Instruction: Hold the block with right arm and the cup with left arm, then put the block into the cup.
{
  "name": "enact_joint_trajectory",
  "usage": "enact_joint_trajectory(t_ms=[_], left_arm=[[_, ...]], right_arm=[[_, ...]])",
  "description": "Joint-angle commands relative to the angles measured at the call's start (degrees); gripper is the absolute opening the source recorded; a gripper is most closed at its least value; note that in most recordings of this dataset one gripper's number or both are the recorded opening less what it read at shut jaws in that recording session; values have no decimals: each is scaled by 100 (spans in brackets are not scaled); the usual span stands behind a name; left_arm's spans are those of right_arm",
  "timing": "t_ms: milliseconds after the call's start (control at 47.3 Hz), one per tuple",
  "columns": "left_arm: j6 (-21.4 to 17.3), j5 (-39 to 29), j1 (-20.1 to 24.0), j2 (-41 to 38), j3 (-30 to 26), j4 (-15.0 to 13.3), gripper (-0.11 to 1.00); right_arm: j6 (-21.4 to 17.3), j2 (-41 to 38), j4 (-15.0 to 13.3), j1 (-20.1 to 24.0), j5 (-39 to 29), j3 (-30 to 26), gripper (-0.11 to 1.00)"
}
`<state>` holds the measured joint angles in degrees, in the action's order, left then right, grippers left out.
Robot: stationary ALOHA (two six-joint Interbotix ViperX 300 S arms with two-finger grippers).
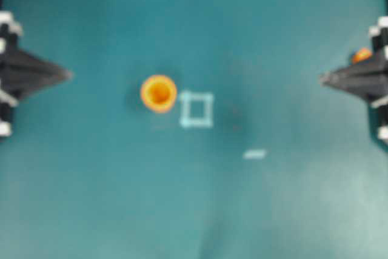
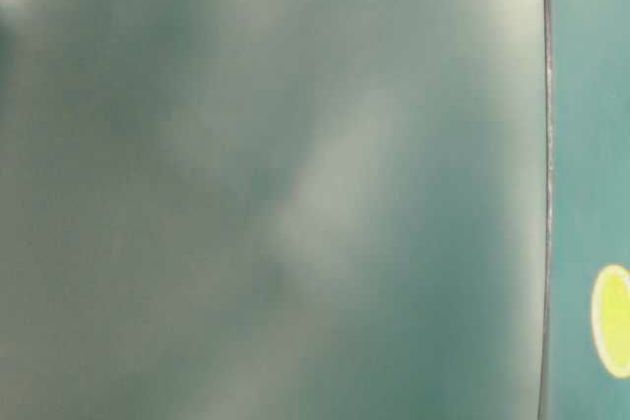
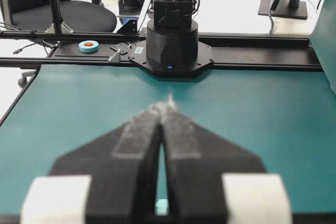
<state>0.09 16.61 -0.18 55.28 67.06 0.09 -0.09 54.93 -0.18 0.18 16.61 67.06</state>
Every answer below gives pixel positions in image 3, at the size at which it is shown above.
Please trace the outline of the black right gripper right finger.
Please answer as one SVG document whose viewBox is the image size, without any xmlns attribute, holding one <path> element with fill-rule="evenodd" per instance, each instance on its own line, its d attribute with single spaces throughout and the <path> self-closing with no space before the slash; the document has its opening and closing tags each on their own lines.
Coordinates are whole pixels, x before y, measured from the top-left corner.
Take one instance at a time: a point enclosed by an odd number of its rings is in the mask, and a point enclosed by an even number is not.
<svg viewBox="0 0 336 224">
<path fill-rule="evenodd" d="M 286 188 L 260 157 L 168 105 L 163 128 L 170 208 L 181 223 L 291 223 Z"/>
</svg>

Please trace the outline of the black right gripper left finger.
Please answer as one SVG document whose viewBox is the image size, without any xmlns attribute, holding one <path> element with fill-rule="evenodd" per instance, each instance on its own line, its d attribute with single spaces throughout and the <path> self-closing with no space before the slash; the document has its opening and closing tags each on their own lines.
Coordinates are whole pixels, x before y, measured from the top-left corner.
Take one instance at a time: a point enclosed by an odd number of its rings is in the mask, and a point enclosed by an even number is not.
<svg viewBox="0 0 336 224">
<path fill-rule="evenodd" d="M 131 223 L 152 210 L 160 109 L 153 105 L 107 134 L 58 157 L 33 180 L 21 223 Z"/>
</svg>

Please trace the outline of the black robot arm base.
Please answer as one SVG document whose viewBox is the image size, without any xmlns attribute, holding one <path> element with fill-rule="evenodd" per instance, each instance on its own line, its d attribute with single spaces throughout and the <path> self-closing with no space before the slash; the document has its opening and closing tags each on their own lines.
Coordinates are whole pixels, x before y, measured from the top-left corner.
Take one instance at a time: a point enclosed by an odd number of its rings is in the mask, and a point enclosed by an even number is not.
<svg viewBox="0 0 336 224">
<path fill-rule="evenodd" d="M 200 0 L 151 0 L 146 59 L 153 72 L 187 72 L 198 55 L 198 25 L 192 16 Z"/>
</svg>

